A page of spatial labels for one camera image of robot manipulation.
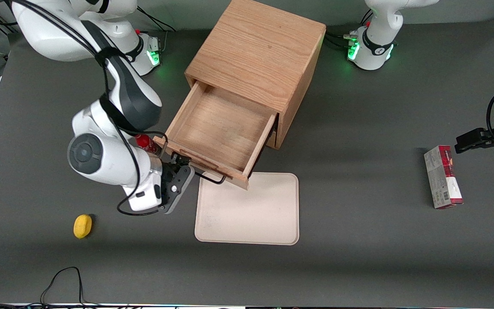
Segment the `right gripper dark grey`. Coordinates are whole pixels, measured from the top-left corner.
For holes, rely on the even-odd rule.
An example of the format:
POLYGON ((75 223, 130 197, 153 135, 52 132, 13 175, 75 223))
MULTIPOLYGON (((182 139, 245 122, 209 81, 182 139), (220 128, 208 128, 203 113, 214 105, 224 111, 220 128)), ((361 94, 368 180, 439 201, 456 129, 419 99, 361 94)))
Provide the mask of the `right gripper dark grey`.
POLYGON ((163 214, 168 215, 173 212, 182 194, 189 186, 195 174, 190 163, 190 157, 173 153, 168 164, 163 164, 161 176, 162 204, 160 205, 163 214))

